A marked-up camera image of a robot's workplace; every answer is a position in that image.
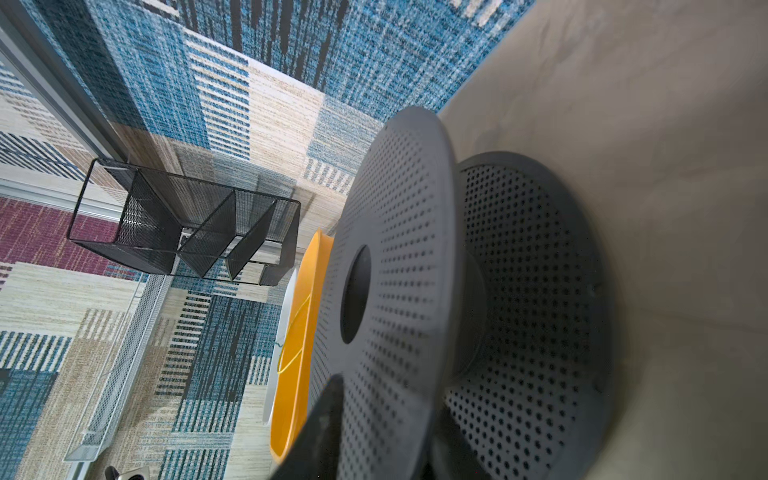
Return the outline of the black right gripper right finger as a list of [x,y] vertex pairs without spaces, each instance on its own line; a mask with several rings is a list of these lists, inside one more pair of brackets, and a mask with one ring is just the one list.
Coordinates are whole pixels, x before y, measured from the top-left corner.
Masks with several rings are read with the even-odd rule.
[[449,413],[440,413],[428,444],[420,479],[489,479],[459,426]]

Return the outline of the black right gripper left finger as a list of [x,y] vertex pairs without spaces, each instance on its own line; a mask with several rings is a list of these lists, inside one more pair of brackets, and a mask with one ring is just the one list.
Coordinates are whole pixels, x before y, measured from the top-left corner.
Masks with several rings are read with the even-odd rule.
[[294,445],[271,475],[279,479],[336,479],[340,458],[344,380],[330,377]]

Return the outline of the grey perforated cable spool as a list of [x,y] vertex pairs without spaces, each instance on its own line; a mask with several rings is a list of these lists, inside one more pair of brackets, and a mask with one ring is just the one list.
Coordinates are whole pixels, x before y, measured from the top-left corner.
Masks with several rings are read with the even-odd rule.
[[489,479],[580,479],[612,413],[613,298],[577,200],[542,163],[457,162],[409,107],[365,155],[325,276],[311,410],[341,374],[336,479],[417,479],[449,413]]

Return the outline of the yellow plastic bin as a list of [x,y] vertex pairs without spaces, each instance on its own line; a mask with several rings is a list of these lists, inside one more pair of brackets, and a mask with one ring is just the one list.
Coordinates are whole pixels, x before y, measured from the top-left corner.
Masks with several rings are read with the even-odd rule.
[[314,337],[333,242],[332,237],[317,231],[297,272],[270,427],[270,451],[278,464],[287,456],[308,416]]

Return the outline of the white plastic bin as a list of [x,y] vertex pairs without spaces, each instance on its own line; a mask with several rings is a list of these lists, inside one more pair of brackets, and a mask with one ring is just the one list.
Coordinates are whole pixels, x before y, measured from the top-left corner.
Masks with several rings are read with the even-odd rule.
[[271,366],[266,386],[266,394],[264,399],[264,409],[263,409],[263,424],[266,426],[269,426],[271,424],[273,410],[274,410],[274,402],[275,402],[275,396],[276,396],[276,390],[277,390],[277,382],[278,382],[278,363],[280,359],[280,355],[282,353],[283,345],[285,342],[288,324],[290,323],[290,317],[291,317],[291,308],[293,303],[293,297],[295,292],[295,286],[297,281],[297,271],[294,270],[288,285],[285,290],[285,294],[283,297],[281,312],[280,312],[280,318],[277,326],[277,333],[276,333],[276,339],[273,346],[273,355],[271,358]]

